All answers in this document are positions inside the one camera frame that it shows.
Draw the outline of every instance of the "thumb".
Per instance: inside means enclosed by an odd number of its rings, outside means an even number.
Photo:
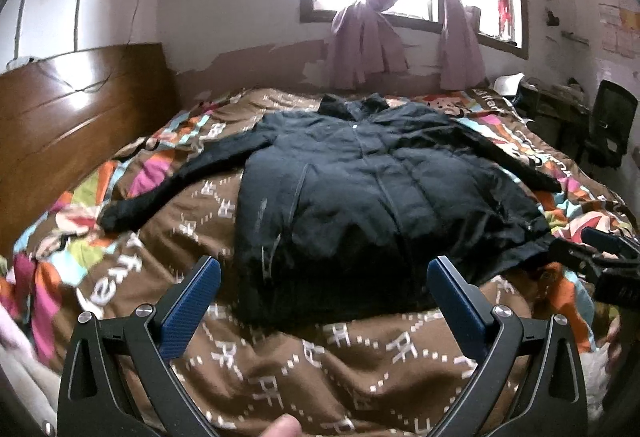
[[[300,437],[302,427],[298,420],[288,414],[273,422],[260,437]]]

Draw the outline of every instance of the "jacket sleeve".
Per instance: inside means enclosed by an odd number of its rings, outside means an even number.
[[[460,123],[456,126],[458,127],[458,132],[465,138],[465,144],[469,145],[477,155],[498,163],[513,173],[531,190],[553,193],[562,191],[560,182],[551,175],[539,172],[532,166],[512,157],[477,131]]]
[[[265,116],[253,130],[208,143],[203,152],[188,160],[156,188],[107,206],[100,214],[98,224],[105,231],[117,233],[140,229],[172,197],[190,184],[241,166],[253,152],[273,144],[283,122],[281,117],[273,117],[276,115]]]

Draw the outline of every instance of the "blue gripper pad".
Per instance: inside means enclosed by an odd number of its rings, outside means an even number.
[[[495,336],[491,304],[478,287],[463,279],[446,257],[430,261],[427,282],[462,353],[482,363]]]
[[[204,313],[215,298],[222,272],[217,260],[201,258],[184,280],[160,298],[156,304],[160,317],[158,353],[164,361],[184,354]],[[169,301],[167,314],[161,312]]]

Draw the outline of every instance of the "brown bedspread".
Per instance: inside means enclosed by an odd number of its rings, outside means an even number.
[[[316,100],[276,90],[254,90],[213,111],[200,136],[242,131],[271,110],[317,105]],[[171,166],[177,168],[188,154],[179,151]],[[141,152],[135,157],[118,180],[113,198],[127,196],[151,156]],[[222,435],[257,436],[283,413],[294,415],[308,435],[425,435],[455,401],[475,367],[460,352],[439,311],[311,325],[295,334],[268,334],[233,317],[232,247],[240,179],[237,170],[180,192],[138,237],[121,240],[112,255],[91,268],[79,286],[84,298],[97,300],[104,317],[128,315],[141,303],[156,302],[198,257],[213,255],[222,264],[220,293],[184,357],[175,359],[173,366]],[[127,262],[133,271],[122,276]],[[100,280],[118,273],[122,279],[111,295]],[[499,301],[529,316],[526,301],[505,280],[495,279],[482,290],[492,303]],[[57,338],[60,357],[65,340]],[[522,362],[514,367],[490,424],[506,412],[522,370]],[[148,409],[145,414],[153,420]]]
[[[497,94],[470,90],[415,99],[450,113],[513,156],[556,176],[561,194],[531,194],[556,236],[580,242],[587,225],[634,232],[635,220],[619,197],[527,130]],[[388,101],[397,106],[405,100]],[[475,367],[462,356],[438,311],[311,325],[295,334],[266,333],[234,318],[232,248],[241,170],[189,186],[137,234],[114,240],[95,226],[106,201],[151,189],[204,142],[247,130],[264,113],[313,110],[318,103],[261,89],[222,107],[204,104],[121,150],[119,162],[104,163],[78,188],[65,192],[18,240],[11,279],[0,277],[0,303],[14,319],[30,317],[41,361],[62,368],[83,309],[103,318],[127,316],[141,303],[155,303],[200,256],[212,255],[222,264],[221,290],[184,357],[172,365],[222,435],[257,436],[285,412],[298,418],[306,435],[428,433]],[[71,239],[58,247],[61,233]],[[580,350],[592,349],[588,312],[593,305],[580,309],[585,298],[577,294],[575,277],[559,264],[548,266],[536,281],[523,275],[510,273],[508,279],[527,300],[501,277],[482,290],[492,303],[506,304],[521,316],[528,316],[531,307],[545,319],[562,312]],[[129,362],[124,360],[123,366],[145,418],[158,425]],[[523,362],[517,362],[487,426],[495,426],[506,413],[523,370]]]

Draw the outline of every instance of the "black office chair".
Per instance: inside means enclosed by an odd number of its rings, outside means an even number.
[[[603,168],[619,168],[626,153],[638,100],[628,90],[610,81],[602,81],[591,111],[589,135],[580,145],[576,162],[583,151],[589,161]]]

